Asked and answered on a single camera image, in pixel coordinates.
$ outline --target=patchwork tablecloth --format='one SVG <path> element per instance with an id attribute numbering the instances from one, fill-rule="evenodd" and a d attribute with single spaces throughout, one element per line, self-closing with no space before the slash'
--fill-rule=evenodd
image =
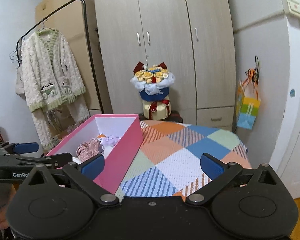
<path id="1" fill-rule="evenodd" d="M 163 121 L 141 121 L 143 143 L 116 192 L 123 196 L 184 199 L 210 182 L 200 168 L 202 153 L 251 168 L 247 148 L 232 132 Z"/>

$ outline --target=silver handle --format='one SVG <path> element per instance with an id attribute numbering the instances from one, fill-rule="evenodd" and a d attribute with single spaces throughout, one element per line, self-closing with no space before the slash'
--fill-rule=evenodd
<path id="1" fill-rule="evenodd" d="M 211 118 L 211 121 L 212 122 L 215 122 L 215 121 L 221 121 L 222 120 L 222 117 L 219 117 L 219 118 Z"/>
<path id="2" fill-rule="evenodd" d="M 147 36 L 148 36 L 148 44 L 150 45 L 150 34 L 149 34 L 149 32 L 147 32 Z"/>
<path id="3" fill-rule="evenodd" d="M 195 36 L 197 37 L 197 41 L 199 41 L 199 37 L 198 37 L 198 29 L 197 28 L 194 28 L 195 29 Z"/>
<path id="4" fill-rule="evenodd" d="M 141 43 L 140 43 L 140 35 L 139 35 L 139 33 L 136 33 L 136 35 L 138 36 L 138 44 L 139 44 L 139 46 L 141 46 Z"/>

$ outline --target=black metal rack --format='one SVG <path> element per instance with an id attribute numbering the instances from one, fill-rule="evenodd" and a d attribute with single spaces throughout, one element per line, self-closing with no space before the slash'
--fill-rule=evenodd
<path id="1" fill-rule="evenodd" d="M 86 44 L 87 44 L 87 47 L 88 47 L 88 53 L 89 53 L 91 68 L 92 68 L 92 75 L 93 75 L 93 80 L 94 80 L 94 83 L 95 83 L 96 93 L 98 95 L 98 100 L 99 100 L 99 104 L 100 104 L 101 113 L 104 114 L 103 105 L 102 105 L 101 96 L 100 96 L 100 91 L 99 91 L 99 87 L 98 87 L 98 82 L 96 80 L 96 74 L 95 74 L 95 69 L 94 69 L 92 52 L 91 52 L 90 37 L 89 37 L 89 30 L 88 30 L 88 22 L 87 22 L 87 17 L 86 17 L 86 4 L 85 4 L 85 0 L 71 0 L 71 1 L 69 1 L 67 3 L 65 3 L 64 5 L 62 5 L 61 7 L 59 7 L 58 9 L 56 9 L 55 11 L 51 12 L 48 16 L 44 17 L 41 21 L 39 21 L 31 29 L 29 29 L 23 36 L 21 36 L 21 38 L 16 43 L 16 53 L 17 53 L 17 57 L 18 57 L 18 63 L 19 63 L 19 66 L 20 66 L 20 56 L 19 56 L 19 50 L 18 50 L 19 45 L 21 47 L 20 41 L 22 41 L 23 38 L 27 34 L 29 34 L 35 27 L 37 27 L 38 25 L 40 25 L 43 21 L 45 21 L 46 19 L 48 19 L 51 15 L 53 15 L 56 12 L 60 11 L 62 8 L 66 7 L 67 5 L 69 5 L 71 3 L 73 3 L 74 1 L 80 1 L 82 3 L 83 19 L 84 19 L 84 29 L 85 29 L 85 38 L 86 38 Z"/>

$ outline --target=fuzzy white cardigan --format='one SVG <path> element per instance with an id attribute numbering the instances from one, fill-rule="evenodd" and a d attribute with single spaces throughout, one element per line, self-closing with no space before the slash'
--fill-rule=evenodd
<path id="1" fill-rule="evenodd" d="M 31 112 L 73 103 L 85 93 L 68 42 L 58 30 L 33 33 L 22 44 L 24 93 Z"/>

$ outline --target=wall switch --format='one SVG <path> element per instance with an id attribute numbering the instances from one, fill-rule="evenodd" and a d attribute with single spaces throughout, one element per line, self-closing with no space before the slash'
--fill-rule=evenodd
<path id="1" fill-rule="evenodd" d="M 300 19 L 300 3 L 297 0 L 282 0 L 284 14 Z"/>

